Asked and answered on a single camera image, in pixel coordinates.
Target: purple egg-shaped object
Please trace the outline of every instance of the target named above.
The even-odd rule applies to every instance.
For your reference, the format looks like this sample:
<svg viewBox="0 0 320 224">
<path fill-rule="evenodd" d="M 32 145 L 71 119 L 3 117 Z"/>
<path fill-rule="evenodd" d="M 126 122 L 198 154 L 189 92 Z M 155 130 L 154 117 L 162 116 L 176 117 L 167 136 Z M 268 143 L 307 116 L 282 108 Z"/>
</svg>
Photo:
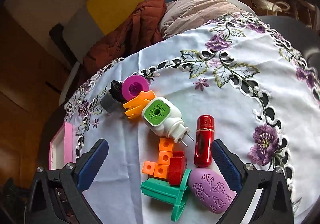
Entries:
<svg viewBox="0 0 320 224">
<path fill-rule="evenodd" d="M 224 212 L 235 197 L 224 178 L 211 169 L 193 169 L 188 184 L 194 196 L 216 214 Z"/>
</svg>

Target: blue gripper pad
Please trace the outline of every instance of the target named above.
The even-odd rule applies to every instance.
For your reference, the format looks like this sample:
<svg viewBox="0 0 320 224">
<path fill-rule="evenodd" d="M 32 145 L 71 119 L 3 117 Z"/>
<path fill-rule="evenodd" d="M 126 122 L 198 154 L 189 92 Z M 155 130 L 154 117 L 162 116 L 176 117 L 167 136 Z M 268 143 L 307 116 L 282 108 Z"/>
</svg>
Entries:
<svg viewBox="0 0 320 224">
<path fill-rule="evenodd" d="M 221 146 L 218 144 L 217 140 L 212 142 L 211 155 L 219 170 L 221 171 L 221 174 L 227 182 L 229 188 L 239 193 L 242 189 L 241 174 L 239 173 L 236 166 L 232 163 L 230 158 L 226 155 Z"/>
<path fill-rule="evenodd" d="M 104 139 L 99 139 L 88 153 L 84 153 L 79 161 L 90 156 L 84 166 L 78 173 L 77 188 L 79 191 L 85 191 L 90 188 L 94 178 L 96 177 L 100 167 L 106 159 L 109 152 L 108 142 Z"/>
</svg>

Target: red cylinder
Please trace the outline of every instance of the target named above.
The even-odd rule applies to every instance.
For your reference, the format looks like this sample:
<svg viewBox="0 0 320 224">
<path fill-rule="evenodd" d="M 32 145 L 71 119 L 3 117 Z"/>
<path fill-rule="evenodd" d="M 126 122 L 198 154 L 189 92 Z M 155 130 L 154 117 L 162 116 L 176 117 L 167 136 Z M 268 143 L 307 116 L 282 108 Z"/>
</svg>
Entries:
<svg viewBox="0 0 320 224">
<path fill-rule="evenodd" d="M 212 163 L 211 143 L 214 141 L 214 119 L 210 115 L 202 115 L 197 121 L 196 147 L 194 164 L 208 167 Z"/>
</svg>

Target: embroidered tablecloth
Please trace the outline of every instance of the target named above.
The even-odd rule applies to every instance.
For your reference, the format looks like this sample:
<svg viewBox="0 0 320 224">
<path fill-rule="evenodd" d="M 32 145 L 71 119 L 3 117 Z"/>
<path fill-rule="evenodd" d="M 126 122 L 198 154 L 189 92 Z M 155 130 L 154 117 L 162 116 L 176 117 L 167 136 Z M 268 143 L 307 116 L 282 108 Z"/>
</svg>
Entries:
<svg viewBox="0 0 320 224">
<path fill-rule="evenodd" d="M 159 137 L 142 120 L 123 110 L 107 115 L 99 100 L 112 80 L 143 75 L 150 89 L 182 112 L 191 136 L 202 114 L 215 119 L 215 138 L 244 162 L 259 169 L 284 169 L 295 223 L 300 223 L 320 194 L 319 81 L 299 51 L 277 31 L 251 14 L 226 14 L 200 28 L 173 36 L 114 60 L 83 84 L 65 105 L 74 125 L 73 159 L 99 138 L 109 155 L 84 196 L 103 223 L 167 224 L 172 206 L 140 191 L 147 178 L 145 160 L 157 161 Z M 188 168 L 195 144 L 186 140 Z M 213 162 L 210 166 L 218 171 Z M 248 223 L 260 192 L 242 223 Z M 180 223 L 216 223 L 190 195 Z"/>
</svg>

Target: yellow chair panel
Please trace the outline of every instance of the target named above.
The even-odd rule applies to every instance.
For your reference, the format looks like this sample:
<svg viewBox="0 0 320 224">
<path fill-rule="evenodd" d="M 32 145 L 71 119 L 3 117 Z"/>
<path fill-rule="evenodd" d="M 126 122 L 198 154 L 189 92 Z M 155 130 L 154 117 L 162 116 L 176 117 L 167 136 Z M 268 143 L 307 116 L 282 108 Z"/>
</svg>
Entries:
<svg viewBox="0 0 320 224">
<path fill-rule="evenodd" d="M 121 25 L 143 0 L 88 0 L 87 10 L 107 35 Z"/>
</svg>

